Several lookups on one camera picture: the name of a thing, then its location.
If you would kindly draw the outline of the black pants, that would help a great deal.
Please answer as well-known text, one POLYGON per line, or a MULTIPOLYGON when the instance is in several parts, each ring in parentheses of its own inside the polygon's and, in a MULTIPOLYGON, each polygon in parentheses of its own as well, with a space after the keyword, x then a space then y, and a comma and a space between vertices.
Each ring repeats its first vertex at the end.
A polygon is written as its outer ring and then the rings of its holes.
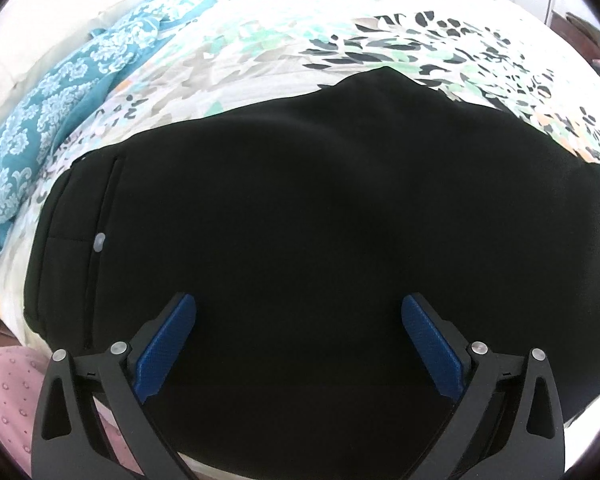
POLYGON ((391 68, 80 157, 46 200, 24 316, 76 356, 178 292, 196 323, 147 403, 187 456, 256 479, 396 479, 452 411, 401 321, 544 350, 600 394, 600 164, 391 68))

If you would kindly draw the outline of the pink dotted pajama leg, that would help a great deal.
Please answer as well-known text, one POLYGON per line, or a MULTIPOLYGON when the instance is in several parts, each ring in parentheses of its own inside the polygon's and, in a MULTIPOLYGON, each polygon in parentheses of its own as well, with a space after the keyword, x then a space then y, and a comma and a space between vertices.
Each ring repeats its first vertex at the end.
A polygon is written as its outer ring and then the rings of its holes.
POLYGON ((0 347, 0 448, 31 472, 32 431, 48 357, 23 346, 0 347))

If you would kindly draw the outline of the near blue floral pillow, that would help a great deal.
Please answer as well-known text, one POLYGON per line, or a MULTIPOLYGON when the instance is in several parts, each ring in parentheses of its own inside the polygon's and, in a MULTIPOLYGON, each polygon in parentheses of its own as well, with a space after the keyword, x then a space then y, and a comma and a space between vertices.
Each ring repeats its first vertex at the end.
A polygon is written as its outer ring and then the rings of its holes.
POLYGON ((102 32, 46 73, 5 119, 0 127, 0 252, 70 114, 99 84, 140 58, 156 37, 156 24, 146 18, 102 32))

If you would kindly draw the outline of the blue floral pillow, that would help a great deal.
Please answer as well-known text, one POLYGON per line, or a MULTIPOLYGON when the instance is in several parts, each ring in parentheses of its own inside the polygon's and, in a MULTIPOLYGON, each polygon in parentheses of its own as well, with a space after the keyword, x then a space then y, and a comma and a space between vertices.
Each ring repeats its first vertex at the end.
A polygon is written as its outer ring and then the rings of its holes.
POLYGON ((139 44, 149 44, 162 30, 193 21, 216 0, 143 0, 116 18, 111 25, 98 25, 90 29, 91 39, 104 39, 107 35, 122 35, 139 44))
POLYGON ((102 32, 46 73, 5 119, 0 127, 0 252, 70 114, 99 84, 140 58, 156 37, 156 24, 146 18, 102 32))

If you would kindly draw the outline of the wooden side table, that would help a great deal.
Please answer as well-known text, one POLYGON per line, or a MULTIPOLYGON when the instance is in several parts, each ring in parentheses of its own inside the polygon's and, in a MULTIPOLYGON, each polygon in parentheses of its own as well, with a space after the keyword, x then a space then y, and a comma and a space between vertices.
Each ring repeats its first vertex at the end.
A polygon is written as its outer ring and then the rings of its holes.
POLYGON ((553 11, 550 29, 568 42, 585 61, 600 60, 600 28, 597 26, 570 12, 560 15, 553 11))

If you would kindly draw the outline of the far blue floral pillow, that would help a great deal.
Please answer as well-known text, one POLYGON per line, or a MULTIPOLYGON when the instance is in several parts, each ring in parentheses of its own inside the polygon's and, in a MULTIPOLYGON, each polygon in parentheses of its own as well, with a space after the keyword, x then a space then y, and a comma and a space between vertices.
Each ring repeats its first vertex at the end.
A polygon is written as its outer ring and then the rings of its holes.
POLYGON ((216 0, 143 0, 116 18, 111 25, 98 25, 90 29, 91 39, 104 39, 107 35, 122 35, 139 44, 149 44, 162 30, 193 21, 216 0))

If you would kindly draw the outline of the floral bed sheet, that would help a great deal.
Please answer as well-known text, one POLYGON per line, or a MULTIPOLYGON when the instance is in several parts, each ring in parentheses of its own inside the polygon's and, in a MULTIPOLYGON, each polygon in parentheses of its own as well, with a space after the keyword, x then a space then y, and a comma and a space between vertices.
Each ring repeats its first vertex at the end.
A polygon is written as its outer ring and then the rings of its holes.
MULTIPOLYGON (((34 66, 0 108, 0 127, 46 73, 91 40, 92 27, 111 25, 130 9, 98 20, 34 66)), ((600 164, 600 76, 508 0, 216 0, 193 21, 162 30, 62 127, 0 252, 0 318, 19 345, 45 354, 48 364, 58 350, 29 326, 24 288, 43 206, 80 157, 142 132, 306 96, 384 67, 452 101, 509 112, 600 164)), ((144 411, 159 429, 147 408, 154 397, 144 411)), ((94 402, 117 459, 140 472, 104 396, 95 394, 94 402)), ((194 479, 255 479, 178 455, 194 479)))

